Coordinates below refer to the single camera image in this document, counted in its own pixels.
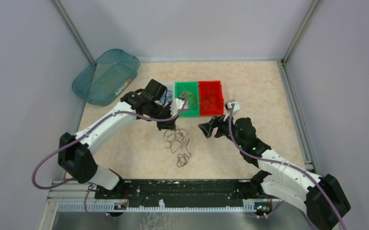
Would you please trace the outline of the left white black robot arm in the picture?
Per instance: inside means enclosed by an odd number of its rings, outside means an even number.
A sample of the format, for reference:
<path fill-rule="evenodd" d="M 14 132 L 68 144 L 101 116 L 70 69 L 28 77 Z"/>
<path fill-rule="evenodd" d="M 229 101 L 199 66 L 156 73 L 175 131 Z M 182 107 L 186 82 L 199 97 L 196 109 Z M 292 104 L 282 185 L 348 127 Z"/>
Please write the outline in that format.
<path fill-rule="evenodd" d="M 144 89 L 131 91 L 95 123 L 75 134 L 65 133 L 59 140 L 58 165 L 78 183 L 92 183 L 106 189 L 113 198 L 125 192 L 122 178 L 99 166 L 94 154 L 122 128 L 136 120 L 155 121 L 158 130 L 175 128 L 179 114 L 187 109 L 187 95 L 161 105 L 167 87 L 151 79 Z"/>

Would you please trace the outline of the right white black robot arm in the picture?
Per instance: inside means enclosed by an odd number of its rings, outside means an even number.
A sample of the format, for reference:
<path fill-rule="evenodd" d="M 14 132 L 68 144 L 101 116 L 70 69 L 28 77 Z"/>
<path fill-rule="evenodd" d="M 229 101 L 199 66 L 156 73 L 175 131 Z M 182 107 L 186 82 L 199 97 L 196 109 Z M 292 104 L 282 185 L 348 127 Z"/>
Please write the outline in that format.
<path fill-rule="evenodd" d="M 237 120 L 213 116 L 198 128 L 206 138 L 226 137 L 237 145 L 244 160 L 260 171 L 251 179 L 256 197 L 275 196 L 298 208 L 321 230 L 331 230 L 351 210 L 351 205 L 332 175 L 320 176 L 281 157 L 256 135 L 248 117 Z"/>

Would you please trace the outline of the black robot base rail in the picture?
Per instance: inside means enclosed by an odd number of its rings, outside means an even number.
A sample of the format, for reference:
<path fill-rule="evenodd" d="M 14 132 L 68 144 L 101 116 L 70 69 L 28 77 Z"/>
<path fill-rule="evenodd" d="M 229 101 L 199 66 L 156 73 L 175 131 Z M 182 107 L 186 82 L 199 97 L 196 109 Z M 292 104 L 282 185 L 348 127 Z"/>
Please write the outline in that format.
<path fill-rule="evenodd" d="M 250 180 L 124 180 L 113 190 L 101 186 L 95 189 L 95 198 L 122 199 L 128 207 L 157 207 L 163 200 L 168 208 L 242 207 L 248 199 L 269 200 Z"/>

